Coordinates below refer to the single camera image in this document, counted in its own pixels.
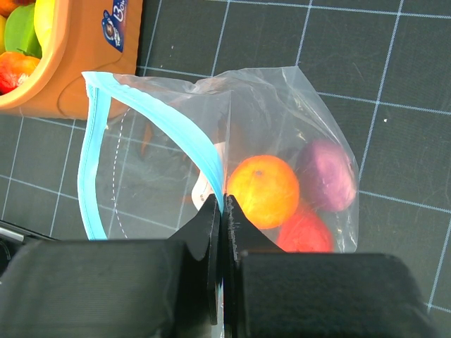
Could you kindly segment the clear blue-zip bag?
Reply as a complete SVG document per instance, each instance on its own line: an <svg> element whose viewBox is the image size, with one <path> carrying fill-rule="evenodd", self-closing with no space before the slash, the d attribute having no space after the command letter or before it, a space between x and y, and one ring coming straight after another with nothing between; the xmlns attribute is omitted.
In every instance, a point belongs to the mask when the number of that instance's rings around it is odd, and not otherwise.
<svg viewBox="0 0 451 338"><path fill-rule="evenodd" d="M83 73L87 127L77 189L87 238L155 239L157 225L177 232L209 196L225 214L227 183L245 159L272 155L297 176L300 151L315 139L341 144L357 162L311 83L295 66L245 68L196 82L106 72ZM314 208L300 188L297 207L325 222L334 251L358 242L359 204Z"/></svg>

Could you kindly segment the orange fruit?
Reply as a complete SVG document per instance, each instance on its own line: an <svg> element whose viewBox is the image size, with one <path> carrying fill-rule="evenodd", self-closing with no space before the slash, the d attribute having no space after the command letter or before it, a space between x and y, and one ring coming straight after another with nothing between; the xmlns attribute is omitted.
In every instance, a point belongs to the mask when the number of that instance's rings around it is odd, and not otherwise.
<svg viewBox="0 0 451 338"><path fill-rule="evenodd" d="M272 155L245 159L230 176L226 191L259 229L282 225L296 211L299 181L284 160Z"/></svg>

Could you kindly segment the orange plastic basket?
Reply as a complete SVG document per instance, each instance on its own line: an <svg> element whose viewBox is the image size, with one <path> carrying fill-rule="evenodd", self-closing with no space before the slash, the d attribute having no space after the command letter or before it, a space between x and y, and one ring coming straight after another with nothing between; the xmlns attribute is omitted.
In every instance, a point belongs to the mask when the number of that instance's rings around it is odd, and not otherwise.
<svg viewBox="0 0 451 338"><path fill-rule="evenodd" d="M142 1L56 1L48 49L25 84L1 96L1 112L87 117L84 71L134 74Z"/></svg>

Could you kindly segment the red apple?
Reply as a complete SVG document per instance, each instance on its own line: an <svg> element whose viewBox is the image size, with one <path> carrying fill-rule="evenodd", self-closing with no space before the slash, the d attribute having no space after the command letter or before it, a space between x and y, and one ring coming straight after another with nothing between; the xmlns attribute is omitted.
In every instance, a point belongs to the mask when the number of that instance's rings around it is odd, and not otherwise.
<svg viewBox="0 0 451 338"><path fill-rule="evenodd" d="M284 251L330 253L333 236L322 219L311 209L296 212L280 227L276 244Z"/></svg>

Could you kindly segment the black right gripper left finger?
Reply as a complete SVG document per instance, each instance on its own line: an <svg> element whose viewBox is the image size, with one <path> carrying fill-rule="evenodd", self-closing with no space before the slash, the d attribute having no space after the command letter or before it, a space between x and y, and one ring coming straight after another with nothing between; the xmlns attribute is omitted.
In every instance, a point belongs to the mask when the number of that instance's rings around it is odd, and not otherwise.
<svg viewBox="0 0 451 338"><path fill-rule="evenodd" d="M168 239L56 240L1 224L2 337L210 337L221 213Z"/></svg>

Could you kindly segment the purple onion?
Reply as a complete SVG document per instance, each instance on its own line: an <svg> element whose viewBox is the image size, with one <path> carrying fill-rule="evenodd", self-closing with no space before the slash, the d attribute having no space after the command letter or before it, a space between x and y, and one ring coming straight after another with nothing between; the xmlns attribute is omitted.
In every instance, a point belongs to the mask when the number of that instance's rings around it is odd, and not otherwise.
<svg viewBox="0 0 451 338"><path fill-rule="evenodd" d="M304 198L314 208L341 212L357 195L351 158L341 144L315 139L300 151L297 176Z"/></svg>

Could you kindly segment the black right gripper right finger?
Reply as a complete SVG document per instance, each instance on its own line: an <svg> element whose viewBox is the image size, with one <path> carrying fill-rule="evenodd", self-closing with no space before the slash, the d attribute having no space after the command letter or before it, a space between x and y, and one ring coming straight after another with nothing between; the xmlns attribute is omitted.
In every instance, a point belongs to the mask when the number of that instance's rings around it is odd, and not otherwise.
<svg viewBox="0 0 451 338"><path fill-rule="evenodd" d="M226 337L435 337L409 268L381 253L286 253L233 196L221 223Z"/></svg>

